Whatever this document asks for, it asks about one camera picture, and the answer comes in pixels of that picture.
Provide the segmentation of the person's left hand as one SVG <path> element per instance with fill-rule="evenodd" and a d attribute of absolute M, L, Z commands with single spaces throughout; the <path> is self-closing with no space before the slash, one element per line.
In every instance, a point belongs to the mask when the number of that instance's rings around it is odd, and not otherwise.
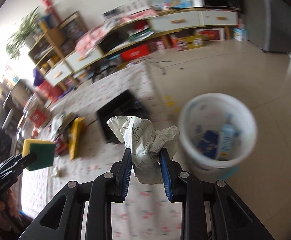
<path fill-rule="evenodd" d="M 20 212 L 18 210 L 17 202 L 14 197 L 14 193 L 11 189 L 8 190 L 8 200 L 6 201 L 10 215 L 13 217 L 18 217 Z M 1 212 L 5 210 L 5 203 L 0 201 L 0 228 L 4 231 L 10 231 L 11 226 L 9 222 L 2 216 Z"/>

